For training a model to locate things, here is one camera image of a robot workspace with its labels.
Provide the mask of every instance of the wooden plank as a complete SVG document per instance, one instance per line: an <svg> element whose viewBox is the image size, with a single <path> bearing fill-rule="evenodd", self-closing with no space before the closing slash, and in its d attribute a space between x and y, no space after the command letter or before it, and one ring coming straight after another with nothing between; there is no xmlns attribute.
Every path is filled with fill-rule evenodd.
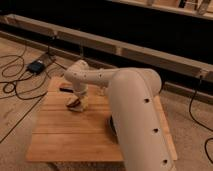
<svg viewBox="0 0 213 171"><path fill-rule="evenodd" d="M34 134L28 161L120 162L120 149L105 134Z"/></svg>
<svg viewBox="0 0 213 171"><path fill-rule="evenodd" d="M117 1L119 3L128 3L127 2L128 0L125 0L125 1L124 0L112 0L112 1ZM135 0L131 1L131 3L129 2L129 4L135 4L137 6L144 6L144 5L141 5L140 2L137 2ZM197 15L196 11L183 10L183 9L179 9L179 8L173 8L173 7L169 7L169 6L160 6L160 5L153 5L152 8L153 9L161 9L162 11L168 11L168 12L173 12L173 13L177 13L177 14L183 14L183 15L213 20L213 17L212 17L213 14L209 14L209 13L206 14L206 15ZM112 40L112 39L109 39L109 38L93 35L93 34L90 34L90 33L85 33L85 32L70 29L70 28L65 28L65 27L61 27L61 26L57 26L57 25L54 25L54 24L49 24L49 23L33 20L33 19L29 19L29 18L22 17L22 16L17 16L17 15L15 15L15 16L16 16L17 21L29 23L29 24L32 24L32 25L37 25L38 27L41 26L42 28L50 28L50 29L54 30L54 32L58 33L57 34L58 38L60 38L61 33L62 34L66 33L66 34L71 34L71 35L81 37L82 41L83 40L90 40L91 42L96 41L96 42L99 42L100 44L103 44L103 43L108 44L110 46L114 46L115 49L119 49L119 50L116 50L115 53L114 53L114 51L112 51L111 54L119 55L119 56L122 56L124 58L131 59L131 60L136 60L138 62L151 64L151 65L158 66L160 68L164 68L164 69L167 69L167 70L168 70L167 66L170 66L169 69L172 69L172 71L173 71L174 68L176 68L175 72L180 73L180 74L184 74L184 75L187 74L188 76L195 77L200 69L207 70L210 73L213 72L212 71L212 65L204 63L204 62L191 60L191 59L184 58L184 57L181 57L181 56L172 55L172 54L169 54L169 53L165 53L165 52L141 47L141 46L138 46L138 45L133 45L133 44L130 44L130 43ZM9 19L9 18L13 19L13 16L8 15L8 16L6 16L6 18L7 19ZM132 52L134 54L140 54L140 58L136 59L132 55L124 55L122 49L126 49L127 52L129 51L129 52ZM151 63L150 63L150 58L156 58L156 60L152 60ZM209 79L208 77L205 77L205 80L212 82L212 80Z"/></svg>
<svg viewBox="0 0 213 171"><path fill-rule="evenodd" d="M107 122L111 113L107 97L99 95L100 88L89 85L87 110L82 113L68 111L66 103L72 94L60 92L58 89L64 82L66 81L59 77L50 82L49 92L38 115L27 160L121 162L119 145ZM156 97L154 103L172 158L177 160L160 98Z"/></svg>
<svg viewBox="0 0 213 171"><path fill-rule="evenodd" d="M141 3L146 3L147 0L135 0ZM171 6L171 7L178 7L179 0L155 0L154 4L156 5L163 5L163 6Z"/></svg>

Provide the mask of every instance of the small object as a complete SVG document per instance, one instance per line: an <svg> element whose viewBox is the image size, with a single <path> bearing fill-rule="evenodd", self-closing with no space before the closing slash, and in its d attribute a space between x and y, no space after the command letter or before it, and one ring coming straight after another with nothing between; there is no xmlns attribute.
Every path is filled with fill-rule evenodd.
<svg viewBox="0 0 213 171"><path fill-rule="evenodd" d="M117 133L116 133L116 130L115 130L115 125L114 125L112 116L110 116L108 122L109 122L109 126L110 126L112 134L117 137Z"/></svg>
<svg viewBox="0 0 213 171"><path fill-rule="evenodd" d="M27 66L27 71L33 74L40 74L45 69L45 65L40 61L34 61Z"/></svg>
<svg viewBox="0 0 213 171"><path fill-rule="evenodd" d="M106 87L100 87L100 96L106 96L107 95L107 88Z"/></svg>
<svg viewBox="0 0 213 171"><path fill-rule="evenodd" d="M148 6L152 6L152 4L154 4L155 0L147 0L147 5Z"/></svg>
<svg viewBox="0 0 213 171"><path fill-rule="evenodd" d="M59 90L64 91L64 92L73 93L72 85L69 83L62 83L59 87Z"/></svg>
<svg viewBox="0 0 213 171"><path fill-rule="evenodd" d="M73 95L66 106L71 111L83 112L88 107L88 97L84 96L83 98L78 98Z"/></svg>

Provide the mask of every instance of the wooden tabletop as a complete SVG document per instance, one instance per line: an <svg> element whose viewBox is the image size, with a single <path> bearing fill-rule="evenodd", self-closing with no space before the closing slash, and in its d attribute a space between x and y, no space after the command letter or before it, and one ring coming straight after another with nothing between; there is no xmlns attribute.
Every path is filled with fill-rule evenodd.
<svg viewBox="0 0 213 171"><path fill-rule="evenodd" d="M60 92L63 78L51 80L48 94L38 114L35 130L26 158L31 162L121 162L119 145L108 125L110 110L108 100L100 95L100 88L90 85L89 107L82 113L67 110L72 96ZM177 160L174 143L160 103L155 98L161 123L174 160Z"/></svg>

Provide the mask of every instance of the screw hole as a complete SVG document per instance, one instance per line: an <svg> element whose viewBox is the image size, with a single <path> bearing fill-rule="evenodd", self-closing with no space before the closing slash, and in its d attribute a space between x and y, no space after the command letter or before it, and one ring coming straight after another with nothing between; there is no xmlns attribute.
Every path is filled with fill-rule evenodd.
<svg viewBox="0 0 213 171"><path fill-rule="evenodd" d="M168 163L168 160L163 160L163 165L165 166Z"/></svg>
<svg viewBox="0 0 213 171"><path fill-rule="evenodd" d="M149 103L149 99L144 99L144 102L145 103Z"/></svg>
<svg viewBox="0 0 213 171"><path fill-rule="evenodd" d="M158 131L159 131L158 128L153 129L153 132L154 132L154 133L158 133Z"/></svg>

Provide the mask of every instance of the table leg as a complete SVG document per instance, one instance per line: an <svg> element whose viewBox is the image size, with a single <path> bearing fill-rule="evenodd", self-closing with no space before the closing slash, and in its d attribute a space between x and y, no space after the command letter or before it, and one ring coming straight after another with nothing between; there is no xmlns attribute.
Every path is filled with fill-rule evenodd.
<svg viewBox="0 0 213 171"><path fill-rule="evenodd" d="M46 163L53 171L60 171L56 164L53 162L47 162Z"/></svg>

